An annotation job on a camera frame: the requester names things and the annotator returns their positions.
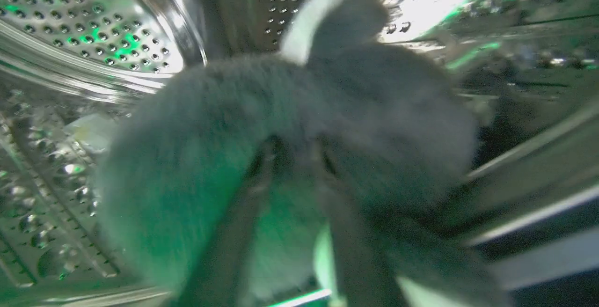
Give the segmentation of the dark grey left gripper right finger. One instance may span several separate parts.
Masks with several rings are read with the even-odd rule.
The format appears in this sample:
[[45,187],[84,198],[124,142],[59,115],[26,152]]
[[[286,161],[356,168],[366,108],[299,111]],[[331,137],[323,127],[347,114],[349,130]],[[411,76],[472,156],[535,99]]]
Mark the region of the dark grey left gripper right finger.
[[349,307],[406,307],[380,245],[350,189],[338,177],[325,142],[313,143],[315,196],[328,218],[336,285]]

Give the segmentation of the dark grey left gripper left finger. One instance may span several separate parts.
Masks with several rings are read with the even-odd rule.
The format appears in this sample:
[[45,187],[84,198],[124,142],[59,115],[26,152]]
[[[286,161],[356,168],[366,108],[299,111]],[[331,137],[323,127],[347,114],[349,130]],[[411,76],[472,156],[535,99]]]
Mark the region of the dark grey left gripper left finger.
[[265,142],[257,150],[174,306],[237,305],[255,225],[270,193],[277,156],[276,142]]

